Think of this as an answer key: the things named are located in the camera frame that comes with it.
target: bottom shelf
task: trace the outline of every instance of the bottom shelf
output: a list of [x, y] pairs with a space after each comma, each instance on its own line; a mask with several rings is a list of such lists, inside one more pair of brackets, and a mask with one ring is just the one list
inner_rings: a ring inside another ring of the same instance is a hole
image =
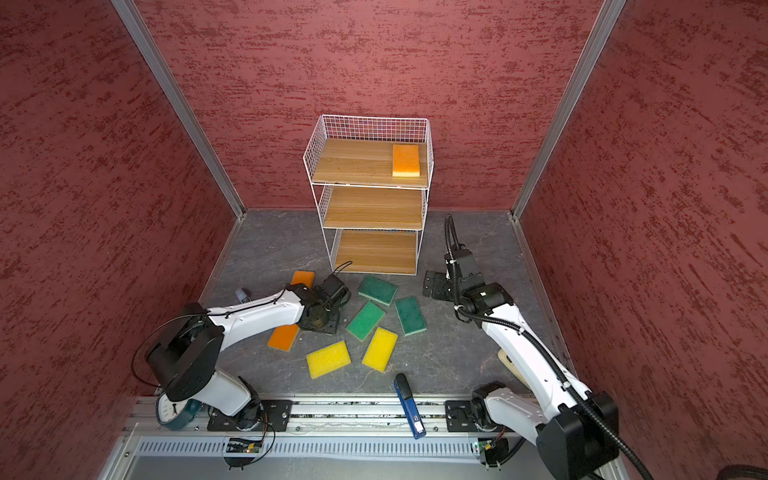
[[416, 275], [416, 232], [340, 230], [339, 235], [334, 267], [352, 261], [345, 272]]

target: clock face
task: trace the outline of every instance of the clock face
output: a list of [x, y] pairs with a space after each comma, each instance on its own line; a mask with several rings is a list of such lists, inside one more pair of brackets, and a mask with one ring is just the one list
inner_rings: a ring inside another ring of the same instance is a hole
[[181, 402], [172, 402], [163, 394], [157, 399], [157, 420], [160, 423], [168, 423], [177, 418], [187, 408], [189, 399]]

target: clock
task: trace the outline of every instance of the clock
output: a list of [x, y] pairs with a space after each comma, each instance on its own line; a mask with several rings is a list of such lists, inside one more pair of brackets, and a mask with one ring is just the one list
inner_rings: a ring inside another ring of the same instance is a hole
[[195, 399], [172, 402], [164, 393], [155, 405], [157, 423], [169, 430], [181, 430], [192, 421], [203, 404]]

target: top shelf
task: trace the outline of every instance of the top shelf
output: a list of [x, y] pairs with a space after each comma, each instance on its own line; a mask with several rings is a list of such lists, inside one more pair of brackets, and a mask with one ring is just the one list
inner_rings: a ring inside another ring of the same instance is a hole
[[329, 138], [317, 162], [313, 184], [426, 189], [427, 145], [419, 145], [418, 177], [392, 176], [392, 146], [405, 142]]

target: sponge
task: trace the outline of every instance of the sponge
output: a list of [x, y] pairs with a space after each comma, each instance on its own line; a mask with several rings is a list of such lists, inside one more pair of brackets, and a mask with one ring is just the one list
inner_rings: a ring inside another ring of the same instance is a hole
[[383, 316], [384, 310], [381, 310], [369, 301], [362, 310], [360, 310], [360, 313], [355, 315], [352, 322], [349, 322], [346, 329], [362, 342], [366, 339], [368, 334], [373, 331], [376, 324], [379, 323], [379, 320], [381, 320]]
[[324, 349], [317, 350], [306, 356], [306, 364], [310, 368], [310, 377], [312, 380], [333, 370], [338, 370], [343, 366], [349, 365], [352, 360], [349, 359], [349, 352], [346, 349], [344, 340], [329, 345]]
[[[303, 283], [307, 288], [312, 288], [312, 284], [315, 282], [315, 273], [306, 272], [304, 270], [297, 270], [293, 273], [293, 280], [290, 281], [291, 285], [297, 283]], [[289, 352], [293, 346], [293, 342], [296, 341], [296, 334], [299, 332], [299, 326], [295, 323], [293, 325], [278, 326], [272, 331], [270, 341], [266, 343], [266, 346], [271, 346], [274, 349], [283, 350]]]
[[381, 327], [377, 328], [376, 333], [373, 334], [373, 340], [366, 350], [366, 356], [362, 358], [362, 364], [384, 373], [396, 342], [397, 333], [392, 333]]
[[393, 177], [418, 177], [419, 146], [393, 145], [392, 146], [392, 176]]
[[357, 293], [365, 298], [370, 298], [371, 300], [375, 300], [388, 306], [392, 303], [392, 299], [395, 298], [397, 286], [368, 275], [362, 281], [362, 285], [360, 285], [360, 289], [357, 290]]
[[402, 331], [405, 336], [423, 332], [427, 329], [422, 311], [416, 302], [416, 297], [409, 296], [395, 301], [395, 308], [397, 309], [397, 316], [400, 318], [400, 325], [402, 325]]

